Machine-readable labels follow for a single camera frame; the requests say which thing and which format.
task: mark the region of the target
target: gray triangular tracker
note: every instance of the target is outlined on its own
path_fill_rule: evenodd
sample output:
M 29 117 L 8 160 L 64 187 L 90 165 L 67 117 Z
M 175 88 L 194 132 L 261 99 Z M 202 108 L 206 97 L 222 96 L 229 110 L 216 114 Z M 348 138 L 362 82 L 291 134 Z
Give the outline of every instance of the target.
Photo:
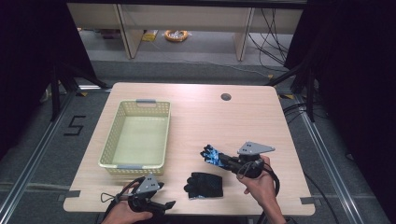
M 254 143 L 254 142 L 246 142 L 242 145 L 238 150 L 238 154 L 240 155 L 256 155 L 264 152 L 274 151 L 274 147 L 268 147 L 266 145 Z
M 153 174 L 149 174 L 146 176 L 145 180 L 140 184 L 137 189 L 137 193 L 146 193 L 151 191 L 159 190 L 161 187 L 157 182 L 157 179 Z

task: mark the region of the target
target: basket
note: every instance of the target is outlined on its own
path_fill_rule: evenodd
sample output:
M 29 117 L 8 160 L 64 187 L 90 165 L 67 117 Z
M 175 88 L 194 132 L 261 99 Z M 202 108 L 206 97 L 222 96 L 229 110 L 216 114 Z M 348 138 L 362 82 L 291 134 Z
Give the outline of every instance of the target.
M 121 101 L 99 165 L 112 175 L 162 175 L 169 102 Z

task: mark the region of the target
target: person's hand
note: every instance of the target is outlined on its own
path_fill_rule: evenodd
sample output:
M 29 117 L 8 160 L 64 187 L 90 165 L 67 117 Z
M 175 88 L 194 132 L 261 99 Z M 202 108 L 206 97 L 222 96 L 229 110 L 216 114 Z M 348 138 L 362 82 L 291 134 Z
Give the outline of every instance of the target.
M 265 168 L 270 170 L 270 159 L 263 155 L 261 157 L 266 163 Z M 255 179 L 248 177 L 240 178 L 238 176 L 238 180 L 247 187 L 244 193 L 250 193 L 262 207 L 270 223 L 286 223 L 277 204 L 274 179 L 266 171 L 262 171 L 262 174 Z
M 128 201 L 120 201 L 111 209 L 102 224 L 131 224 L 149 218 L 152 218 L 152 213 L 136 213 L 131 210 Z

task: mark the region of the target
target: glove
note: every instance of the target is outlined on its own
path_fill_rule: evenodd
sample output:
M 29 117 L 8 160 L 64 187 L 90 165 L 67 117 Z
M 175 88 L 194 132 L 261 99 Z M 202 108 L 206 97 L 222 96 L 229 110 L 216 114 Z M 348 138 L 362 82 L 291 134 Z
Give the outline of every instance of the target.
M 187 179 L 187 183 L 184 190 L 189 193 L 190 199 L 223 196 L 221 176 L 194 172 Z

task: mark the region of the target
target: background table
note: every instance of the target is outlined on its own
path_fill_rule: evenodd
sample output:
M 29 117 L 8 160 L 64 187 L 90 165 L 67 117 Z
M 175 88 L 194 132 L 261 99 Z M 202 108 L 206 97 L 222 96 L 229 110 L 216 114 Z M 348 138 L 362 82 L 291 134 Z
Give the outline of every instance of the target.
M 223 93 L 232 99 L 222 100 Z M 246 141 L 276 148 L 266 155 L 280 179 L 277 199 L 283 213 L 304 216 L 315 212 L 313 204 L 302 204 L 300 200 L 311 195 L 274 88 L 155 83 L 114 85 L 70 189 L 80 190 L 79 197 L 65 200 L 66 211 L 104 212 L 108 203 L 101 203 L 101 193 L 115 195 L 126 182 L 137 177 L 115 177 L 98 165 L 120 101 L 133 99 L 171 102 L 164 175 L 158 177 L 165 185 L 152 199 L 158 203 L 176 200 L 167 214 L 259 215 L 261 208 L 243 193 L 245 187 L 235 175 L 205 163 L 199 154 L 210 144 L 236 156 L 236 150 Z M 224 197 L 189 200 L 183 187 L 191 172 L 222 176 Z

